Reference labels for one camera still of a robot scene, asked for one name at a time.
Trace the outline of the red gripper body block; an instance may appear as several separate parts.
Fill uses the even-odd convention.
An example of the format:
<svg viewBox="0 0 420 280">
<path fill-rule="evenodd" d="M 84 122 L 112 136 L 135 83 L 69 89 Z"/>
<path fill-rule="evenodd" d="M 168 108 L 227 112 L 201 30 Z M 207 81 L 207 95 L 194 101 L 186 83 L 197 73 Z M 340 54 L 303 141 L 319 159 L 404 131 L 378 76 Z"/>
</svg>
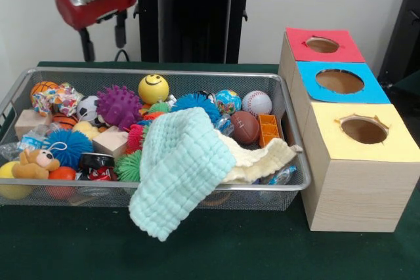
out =
<svg viewBox="0 0 420 280">
<path fill-rule="evenodd" d="M 63 21 L 80 31 L 113 16 L 127 15 L 136 0 L 54 0 Z"/>
</svg>

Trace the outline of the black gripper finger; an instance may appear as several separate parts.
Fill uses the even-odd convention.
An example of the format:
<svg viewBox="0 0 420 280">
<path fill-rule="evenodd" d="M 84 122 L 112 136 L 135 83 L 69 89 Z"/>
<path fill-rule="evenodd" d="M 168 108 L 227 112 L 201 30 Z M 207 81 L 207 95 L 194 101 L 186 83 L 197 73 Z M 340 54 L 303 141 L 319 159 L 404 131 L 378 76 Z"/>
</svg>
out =
<svg viewBox="0 0 420 280">
<path fill-rule="evenodd" d="M 87 28 L 83 28 L 79 31 L 81 38 L 81 46 L 83 50 L 83 57 L 86 62 L 95 61 L 95 50 L 93 42 L 90 40 L 90 35 Z"/>
<path fill-rule="evenodd" d="M 127 11 L 118 12 L 116 15 L 116 25 L 114 28 L 115 43 L 117 48 L 123 48 L 126 43 L 125 21 L 127 19 Z"/>
</svg>

